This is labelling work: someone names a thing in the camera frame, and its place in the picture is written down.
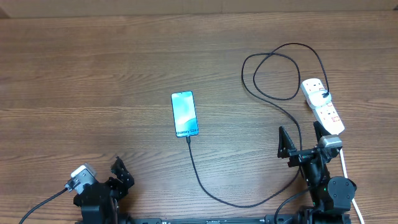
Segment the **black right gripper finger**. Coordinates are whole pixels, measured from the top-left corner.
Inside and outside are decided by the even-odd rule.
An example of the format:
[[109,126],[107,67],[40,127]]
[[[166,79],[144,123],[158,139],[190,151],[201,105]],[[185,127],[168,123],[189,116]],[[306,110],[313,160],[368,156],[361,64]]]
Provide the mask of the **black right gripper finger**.
[[323,125],[319,121],[315,121],[313,123],[313,127],[315,130],[315,135],[317,137],[319,146],[326,146],[326,138],[325,136],[329,136],[330,133],[323,127]]
[[285,130],[283,126],[279,127],[279,146],[277,150],[278,158],[288,158],[290,154],[296,152],[297,148],[295,147],[292,139],[289,134]]

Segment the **Samsung Galaxy smartphone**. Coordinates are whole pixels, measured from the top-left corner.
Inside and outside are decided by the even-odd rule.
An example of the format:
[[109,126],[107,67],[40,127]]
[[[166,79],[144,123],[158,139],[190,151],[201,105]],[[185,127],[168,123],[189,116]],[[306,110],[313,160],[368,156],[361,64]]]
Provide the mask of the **Samsung Galaxy smartphone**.
[[178,138],[199,134],[197,114],[192,91],[171,94],[175,133]]

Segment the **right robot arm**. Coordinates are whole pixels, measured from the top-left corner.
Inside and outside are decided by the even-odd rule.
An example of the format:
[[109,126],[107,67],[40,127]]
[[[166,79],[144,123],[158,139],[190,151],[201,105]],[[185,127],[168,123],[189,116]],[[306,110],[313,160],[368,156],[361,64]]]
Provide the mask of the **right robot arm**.
[[[331,177],[327,164],[341,152],[343,142],[337,134],[329,133],[318,121],[313,123],[317,145],[298,151],[284,127],[279,128],[277,157],[287,158],[289,167],[299,167],[303,172],[307,189],[291,196],[277,208],[271,223],[321,224],[350,223],[347,214],[351,210],[356,184],[343,176]],[[281,215],[279,212],[287,203],[305,193],[313,202],[301,206],[295,214]]]

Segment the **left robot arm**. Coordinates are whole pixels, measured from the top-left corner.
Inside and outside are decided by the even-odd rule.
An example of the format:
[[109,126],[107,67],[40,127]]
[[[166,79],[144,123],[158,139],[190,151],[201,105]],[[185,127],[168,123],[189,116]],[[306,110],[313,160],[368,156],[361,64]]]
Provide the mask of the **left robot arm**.
[[73,203],[81,209],[82,223],[132,224],[130,214],[119,211],[119,201],[124,198],[134,185],[134,178],[126,169],[120,157],[111,166],[115,177],[106,182],[98,182],[96,172],[87,163],[81,165],[71,174],[65,187],[75,190]]

